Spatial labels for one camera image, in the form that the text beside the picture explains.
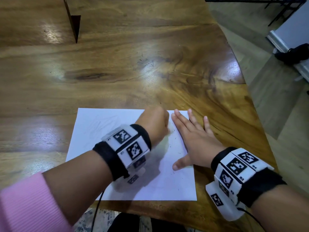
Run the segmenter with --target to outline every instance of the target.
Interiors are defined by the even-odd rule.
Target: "hand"
[[[189,119],[184,117],[177,109],[172,114],[172,120],[182,135],[187,146],[188,154],[173,164],[173,170],[179,170],[190,165],[211,167],[211,161],[225,149],[211,131],[208,118],[204,116],[204,129],[197,122],[192,110],[188,110]]]
[[[168,134],[169,116],[168,111],[160,106],[147,107],[135,122],[148,132],[152,148]]]

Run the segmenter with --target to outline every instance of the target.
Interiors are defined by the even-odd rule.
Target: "black shoe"
[[[289,49],[287,53],[278,52],[275,57],[287,65],[299,63],[309,58],[309,44],[305,43],[296,48]]]

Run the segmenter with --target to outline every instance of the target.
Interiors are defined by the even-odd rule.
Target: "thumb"
[[[189,155],[185,155],[184,157],[180,158],[173,164],[173,170],[177,171],[179,169],[182,169],[184,167],[192,165],[192,162],[190,160]]]

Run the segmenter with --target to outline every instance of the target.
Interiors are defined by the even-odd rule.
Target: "fingernail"
[[[177,167],[175,164],[173,165],[173,170],[174,170],[174,171],[177,171],[177,170],[178,170],[178,167]]]

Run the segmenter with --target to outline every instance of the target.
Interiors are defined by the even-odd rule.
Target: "right hand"
[[[213,158],[226,147],[216,139],[211,131],[208,118],[204,116],[204,128],[197,122],[192,110],[188,110],[189,119],[178,109],[172,114],[172,120],[182,135],[188,154],[173,164],[173,170],[179,170],[190,165],[211,167]]]

